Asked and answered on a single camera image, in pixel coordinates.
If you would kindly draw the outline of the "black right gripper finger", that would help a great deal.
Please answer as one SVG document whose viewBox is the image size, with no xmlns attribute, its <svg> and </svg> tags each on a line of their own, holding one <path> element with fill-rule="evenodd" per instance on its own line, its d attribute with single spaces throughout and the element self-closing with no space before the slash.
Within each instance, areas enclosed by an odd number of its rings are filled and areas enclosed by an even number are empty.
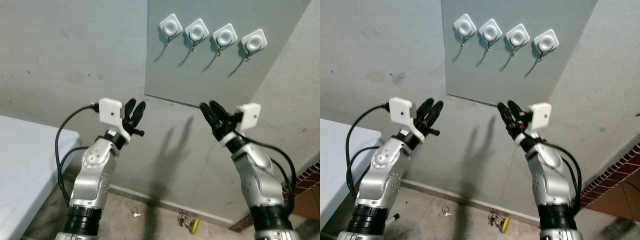
<svg viewBox="0 0 640 240">
<path fill-rule="evenodd" d="M 210 125 L 212 134 L 214 135 L 214 137 L 221 138 L 222 125 L 219 119 L 217 118 L 217 114 L 215 114 L 213 108 L 207 103 L 201 103 L 199 105 L 199 109 L 201 110 L 202 115 L 204 116 L 208 125 Z"/>
<path fill-rule="evenodd" d="M 509 110 L 516 122 L 523 122 L 525 112 L 512 100 L 509 100 Z"/>
<path fill-rule="evenodd" d="M 510 111 L 508 106 L 502 102 L 499 102 L 498 111 L 500 113 L 501 119 L 505 123 L 505 128 L 509 135 L 518 135 L 519 124 L 514 120 L 514 116 L 512 115 L 512 112 Z"/>
<path fill-rule="evenodd" d="M 227 112 L 224 107 L 215 100 L 210 101 L 210 107 L 214 112 L 215 118 L 217 118 L 222 125 L 229 125 L 230 113 Z"/>
</svg>

